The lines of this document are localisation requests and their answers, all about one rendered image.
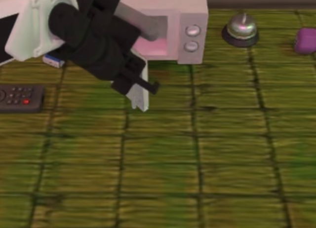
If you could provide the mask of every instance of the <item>bell base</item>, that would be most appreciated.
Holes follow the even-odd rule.
[[[227,31],[227,25],[224,26],[222,29],[222,38],[225,40],[228,44],[239,47],[239,48],[247,48],[254,46],[258,40],[259,40],[259,33],[257,32],[256,35],[250,39],[237,39],[232,37],[228,31]]]

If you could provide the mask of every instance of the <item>black object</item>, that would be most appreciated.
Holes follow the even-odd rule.
[[[11,55],[6,53],[4,48],[9,39],[17,17],[18,14],[14,14],[0,19],[0,64],[13,59]]]
[[[51,32],[65,41],[49,55],[71,60],[111,87],[126,95],[134,84],[156,94],[159,83],[140,77],[145,61],[130,50],[141,31],[114,16],[120,0],[77,0],[79,11],[60,3],[49,16]]]
[[[222,29],[222,38],[230,45],[240,48],[247,48],[255,45],[259,40],[259,33],[249,39],[237,39],[232,37],[227,31],[227,25]]]
[[[44,92],[41,85],[0,85],[0,113],[39,113]]]

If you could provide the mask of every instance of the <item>small blue and white box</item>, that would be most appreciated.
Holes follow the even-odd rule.
[[[43,62],[52,66],[52,67],[55,67],[55,68],[62,68],[65,64],[65,61],[63,60],[60,60],[60,59],[57,59],[53,56],[50,56],[49,54],[45,54],[43,56]]]

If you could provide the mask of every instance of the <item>table surface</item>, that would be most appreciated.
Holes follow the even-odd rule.
[[[210,10],[203,65],[150,63],[146,113],[72,64],[3,66],[47,96],[0,115],[0,227],[315,227],[316,61],[292,43],[316,11],[247,10],[250,49],[220,37],[235,12]]]

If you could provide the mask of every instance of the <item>red button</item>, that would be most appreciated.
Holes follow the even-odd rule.
[[[28,105],[29,103],[30,103],[30,100],[29,100],[29,99],[24,99],[24,100],[23,100],[23,104],[24,104],[24,105]]]

